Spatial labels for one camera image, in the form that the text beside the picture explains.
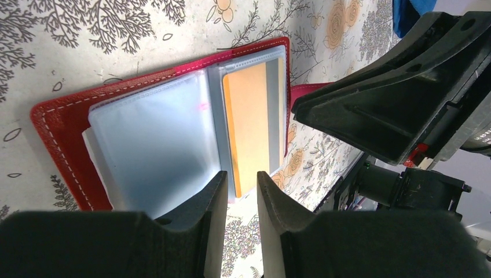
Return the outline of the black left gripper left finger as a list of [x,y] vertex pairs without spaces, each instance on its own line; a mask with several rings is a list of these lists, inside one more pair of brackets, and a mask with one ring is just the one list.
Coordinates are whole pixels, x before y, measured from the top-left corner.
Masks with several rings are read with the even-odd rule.
[[26,211],[1,223],[2,277],[219,277],[228,177],[167,214]]

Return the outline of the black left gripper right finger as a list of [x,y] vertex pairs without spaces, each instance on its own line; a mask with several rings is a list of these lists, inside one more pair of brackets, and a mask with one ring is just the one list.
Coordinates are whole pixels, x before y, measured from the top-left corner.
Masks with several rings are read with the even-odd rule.
[[313,213],[257,174],[265,277],[489,277],[484,255],[449,213]]

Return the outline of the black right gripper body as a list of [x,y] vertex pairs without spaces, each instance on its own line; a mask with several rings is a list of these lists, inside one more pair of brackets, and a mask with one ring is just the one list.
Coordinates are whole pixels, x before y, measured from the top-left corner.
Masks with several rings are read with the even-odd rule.
[[480,74],[457,102],[448,102],[428,137],[419,142],[402,164],[430,170],[458,151],[490,158],[490,66]]

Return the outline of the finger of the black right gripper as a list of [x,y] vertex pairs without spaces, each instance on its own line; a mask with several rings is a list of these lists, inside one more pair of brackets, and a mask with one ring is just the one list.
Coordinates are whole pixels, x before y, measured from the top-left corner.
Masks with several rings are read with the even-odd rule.
[[487,66],[489,12],[428,12],[381,58],[298,97],[292,112],[296,121],[398,165]]

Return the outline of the red leather card holder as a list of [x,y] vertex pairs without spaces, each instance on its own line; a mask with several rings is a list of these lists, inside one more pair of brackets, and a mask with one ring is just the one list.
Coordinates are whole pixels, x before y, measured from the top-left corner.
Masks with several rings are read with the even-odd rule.
[[122,203],[122,197],[114,186],[103,183],[89,155],[86,143],[90,106],[273,46],[289,48],[290,40],[280,37],[240,46],[175,67],[44,101],[33,106],[30,119],[82,211],[126,211],[128,208]]

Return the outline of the orange credit card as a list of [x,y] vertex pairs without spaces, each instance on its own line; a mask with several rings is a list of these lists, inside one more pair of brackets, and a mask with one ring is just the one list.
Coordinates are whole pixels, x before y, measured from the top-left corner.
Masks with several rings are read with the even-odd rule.
[[256,185],[256,174],[271,174],[285,154],[285,62],[278,57],[222,78],[236,197]]

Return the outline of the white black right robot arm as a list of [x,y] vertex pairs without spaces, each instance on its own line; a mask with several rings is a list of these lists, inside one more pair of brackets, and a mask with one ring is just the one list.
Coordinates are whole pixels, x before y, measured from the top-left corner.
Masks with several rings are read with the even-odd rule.
[[369,66],[298,97],[296,121],[327,133],[395,173],[358,162],[343,179],[386,209],[456,211],[471,188],[433,170],[456,151],[490,155],[490,13],[424,14]]

